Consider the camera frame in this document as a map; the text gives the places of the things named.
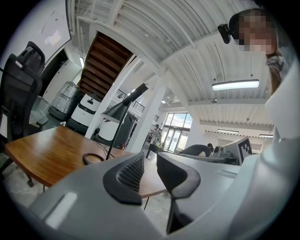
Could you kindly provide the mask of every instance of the person with dark hair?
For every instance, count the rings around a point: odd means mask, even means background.
[[[214,151],[214,147],[212,146],[211,143],[207,144],[208,148],[210,149],[210,152],[213,152]]]
[[[187,154],[191,156],[209,157],[210,149],[205,145],[192,145],[179,152],[179,154]]]
[[[285,31],[266,10],[257,8],[233,15],[229,21],[229,33],[244,50],[265,52],[273,94],[295,57]]]

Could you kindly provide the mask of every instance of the wooden table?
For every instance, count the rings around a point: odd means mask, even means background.
[[[85,153],[95,153],[104,159],[106,157],[106,151],[98,143],[64,126],[10,142],[5,149],[28,175],[47,187],[84,167]],[[117,158],[131,153],[113,148],[111,154]],[[165,192],[156,165],[145,159],[144,169],[139,192],[142,198]]]

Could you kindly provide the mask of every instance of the chair base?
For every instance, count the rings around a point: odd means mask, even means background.
[[[9,165],[11,165],[12,164],[12,162],[13,162],[13,160],[11,159],[11,158],[9,158],[8,160],[6,160],[5,162],[4,162],[4,164],[0,167],[0,177],[1,177],[1,180],[4,180],[4,176],[3,176],[3,174],[2,174],[2,172],[9,166]],[[34,184],[33,184],[33,182],[32,182],[32,178],[26,173],[26,176],[28,177],[28,181],[27,181],[27,184],[28,184],[28,186],[29,187],[33,187],[34,186]]]

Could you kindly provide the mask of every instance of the chair armrest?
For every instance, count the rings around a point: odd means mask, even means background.
[[[42,130],[43,126],[48,122],[47,117],[42,117],[39,121],[37,121],[37,125],[39,126],[40,131]]]

